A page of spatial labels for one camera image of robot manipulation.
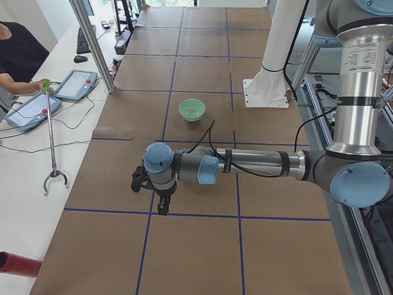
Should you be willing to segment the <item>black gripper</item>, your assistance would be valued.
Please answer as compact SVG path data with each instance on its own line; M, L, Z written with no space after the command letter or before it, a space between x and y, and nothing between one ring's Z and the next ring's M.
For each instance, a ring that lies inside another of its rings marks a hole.
M175 193L177 184L173 184L170 188L161 190L155 189L155 193L160 196L160 201L157 205L158 214L168 214L171 196Z

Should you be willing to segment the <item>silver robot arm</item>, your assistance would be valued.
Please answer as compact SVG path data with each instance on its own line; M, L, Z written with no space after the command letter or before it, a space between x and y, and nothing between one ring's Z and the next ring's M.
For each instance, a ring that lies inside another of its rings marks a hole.
M314 183L349 207L379 205L392 177L375 146L383 61L392 36L391 1L318 1L316 39L343 47L332 143L324 151L250 151L200 144L174 151L165 143L146 148L131 188L155 191L157 210L169 212L178 181L213 185L220 173L244 172L262 178L294 177Z

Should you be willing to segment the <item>person hand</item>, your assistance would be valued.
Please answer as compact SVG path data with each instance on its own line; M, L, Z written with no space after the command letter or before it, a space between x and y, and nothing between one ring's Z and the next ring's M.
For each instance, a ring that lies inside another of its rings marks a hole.
M48 79L41 79L37 82L39 86L39 90L41 92L49 92L50 95L54 93L54 89L51 87L51 81Z

